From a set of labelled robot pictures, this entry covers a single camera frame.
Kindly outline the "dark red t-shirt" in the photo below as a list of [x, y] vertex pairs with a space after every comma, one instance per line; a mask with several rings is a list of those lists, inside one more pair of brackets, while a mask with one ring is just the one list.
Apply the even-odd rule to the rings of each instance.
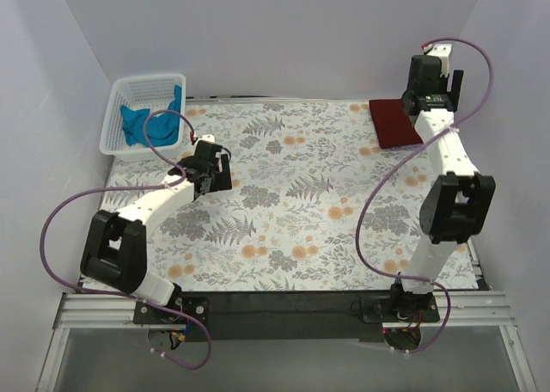
[[371, 100], [369, 108], [378, 143], [383, 150], [422, 144], [400, 99]]

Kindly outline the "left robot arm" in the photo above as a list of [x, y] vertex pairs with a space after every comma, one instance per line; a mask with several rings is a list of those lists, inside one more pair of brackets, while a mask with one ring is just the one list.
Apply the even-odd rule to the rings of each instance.
[[164, 221], [198, 197], [232, 188], [229, 155], [212, 135], [197, 140], [194, 153], [178, 162], [161, 187], [116, 212], [92, 217], [80, 271], [85, 277], [153, 303], [162, 322], [183, 311], [179, 287], [148, 270], [147, 241]]

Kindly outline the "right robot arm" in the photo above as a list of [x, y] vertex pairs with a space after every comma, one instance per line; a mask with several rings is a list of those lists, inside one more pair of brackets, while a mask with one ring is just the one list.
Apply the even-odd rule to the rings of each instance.
[[418, 314], [416, 295], [432, 292], [457, 246], [481, 232], [496, 190], [494, 178], [471, 162], [453, 126], [462, 78], [463, 71], [455, 70], [448, 89], [448, 56], [412, 56], [401, 100], [436, 179], [420, 207], [422, 236], [405, 271], [409, 278], [401, 280], [404, 291], [388, 300], [390, 314], [399, 321]]

